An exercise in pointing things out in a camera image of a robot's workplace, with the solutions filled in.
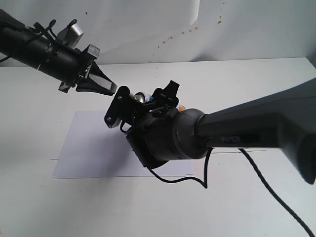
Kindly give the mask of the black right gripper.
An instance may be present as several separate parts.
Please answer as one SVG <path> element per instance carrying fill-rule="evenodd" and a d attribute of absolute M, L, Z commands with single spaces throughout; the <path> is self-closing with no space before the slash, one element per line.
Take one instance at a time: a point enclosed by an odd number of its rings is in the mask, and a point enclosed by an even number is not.
<path fill-rule="evenodd" d="M 173 123 L 182 112 L 177 106 L 179 99 L 177 91 L 179 84 L 170 81 L 165 88 L 156 88 L 152 94 L 155 103 L 135 103 L 124 106 L 123 125 L 130 128 L 123 130 L 124 134 L 139 132 L 142 136 L 172 138 L 174 134 Z"/>

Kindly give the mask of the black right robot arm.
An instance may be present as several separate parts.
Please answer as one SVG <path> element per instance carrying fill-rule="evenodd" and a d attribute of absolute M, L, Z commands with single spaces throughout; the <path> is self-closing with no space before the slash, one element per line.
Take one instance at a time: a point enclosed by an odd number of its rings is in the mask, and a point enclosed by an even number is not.
<path fill-rule="evenodd" d="M 278 148 L 309 184 L 316 179 L 316 81 L 215 113 L 147 113 L 126 136 L 143 166 L 200 159 L 210 148 Z"/>

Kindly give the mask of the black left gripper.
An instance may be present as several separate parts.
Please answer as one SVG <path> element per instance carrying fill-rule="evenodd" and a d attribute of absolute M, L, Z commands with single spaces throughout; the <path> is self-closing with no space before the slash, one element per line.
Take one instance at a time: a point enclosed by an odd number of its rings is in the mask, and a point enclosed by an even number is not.
<path fill-rule="evenodd" d="M 58 90 L 68 93 L 70 88 L 76 86 L 77 92 L 113 96 L 117 90 L 117 85 L 94 62 L 99 54 L 100 49 L 89 44 L 83 51 L 76 48 L 62 56 L 61 84 Z"/>

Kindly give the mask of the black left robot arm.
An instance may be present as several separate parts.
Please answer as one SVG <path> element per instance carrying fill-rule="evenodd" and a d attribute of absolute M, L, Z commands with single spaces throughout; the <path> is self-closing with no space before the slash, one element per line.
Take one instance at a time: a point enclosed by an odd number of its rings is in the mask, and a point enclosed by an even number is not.
<path fill-rule="evenodd" d="M 0 11 L 0 52 L 61 82 L 59 91 L 70 88 L 78 92 L 93 92 L 112 96 L 117 86 L 98 67 L 100 49 L 89 44 L 84 50 L 76 45 L 83 31 L 72 20 L 62 31 L 54 34 L 52 20 L 47 27 L 36 22 L 27 27 L 4 10 Z"/>

